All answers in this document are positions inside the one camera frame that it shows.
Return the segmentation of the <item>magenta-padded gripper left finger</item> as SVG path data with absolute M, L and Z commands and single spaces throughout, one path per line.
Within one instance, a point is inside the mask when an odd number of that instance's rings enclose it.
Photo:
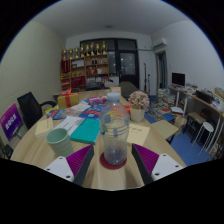
M 93 156 L 94 147 L 89 145 L 68 157 L 59 156 L 45 170 L 81 186 Z

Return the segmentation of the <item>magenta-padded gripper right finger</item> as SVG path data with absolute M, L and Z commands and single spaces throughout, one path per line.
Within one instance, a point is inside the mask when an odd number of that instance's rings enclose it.
M 137 144 L 132 145 L 132 155 L 135 158 L 145 185 L 183 169 L 183 166 L 168 154 L 158 155 Z

